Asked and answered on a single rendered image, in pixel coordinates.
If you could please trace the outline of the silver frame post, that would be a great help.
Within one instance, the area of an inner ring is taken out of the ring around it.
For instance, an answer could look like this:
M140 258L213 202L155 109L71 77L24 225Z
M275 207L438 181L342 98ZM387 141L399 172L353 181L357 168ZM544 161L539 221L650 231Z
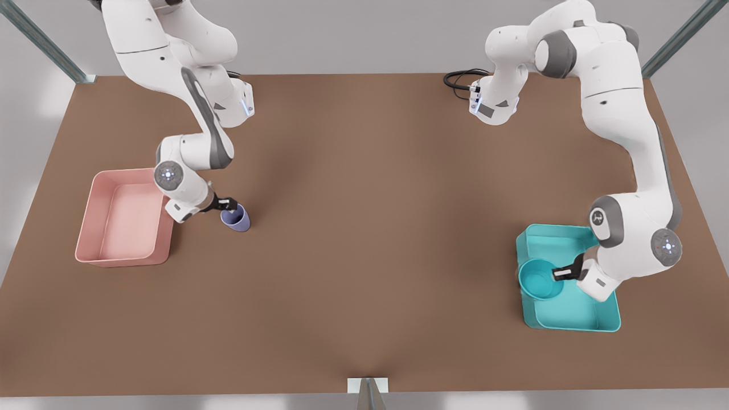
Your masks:
M90 75L81 70L13 0L0 0L0 15L3 15L13 24L18 31L76 84L93 84L96 82L96 75Z
M642 77L653 77L728 3L729 0L706 0L643 65Z
M348 378L348 394L357 394L357 410L386 410L383 393L390 391L388 378Z

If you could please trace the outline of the teal plastic box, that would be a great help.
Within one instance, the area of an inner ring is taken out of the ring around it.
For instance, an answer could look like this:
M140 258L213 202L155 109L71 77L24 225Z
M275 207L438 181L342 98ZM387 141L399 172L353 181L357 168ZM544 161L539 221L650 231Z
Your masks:
M588 227L532 224L516 239L518 268L529 259L549 260L556 267L565 267L576 255L596 244L598 241ZM521 291L526 325L532 329L604 333L620 329L621 316L615 294L599 302L583 293L575 280L562 282L562 294L549 301L534 300Z

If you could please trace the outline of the pink plastic box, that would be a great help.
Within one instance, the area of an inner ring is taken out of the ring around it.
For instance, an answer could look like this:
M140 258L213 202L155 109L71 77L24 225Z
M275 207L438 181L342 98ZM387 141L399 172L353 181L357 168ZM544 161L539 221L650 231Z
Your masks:
M167 260L174 220L153 174L152 168L96 174L76 242L78 262L113 268Z

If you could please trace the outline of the teal bowl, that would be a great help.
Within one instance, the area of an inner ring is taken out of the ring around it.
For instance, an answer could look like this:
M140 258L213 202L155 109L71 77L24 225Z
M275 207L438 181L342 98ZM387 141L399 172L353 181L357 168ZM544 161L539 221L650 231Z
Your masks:
M526 260L518 268L522 293L538 301L549 301L562 294L564 283L554 279L554 268L556 265L549 260Z

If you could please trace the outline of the purple cup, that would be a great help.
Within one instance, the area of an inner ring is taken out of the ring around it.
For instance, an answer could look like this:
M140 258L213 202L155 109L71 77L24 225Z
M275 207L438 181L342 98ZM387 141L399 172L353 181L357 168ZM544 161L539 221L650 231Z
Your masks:
M245 232L251 226L251 221L240 203L237 204L236 210L223 210L220 213L222 223L236 232Z

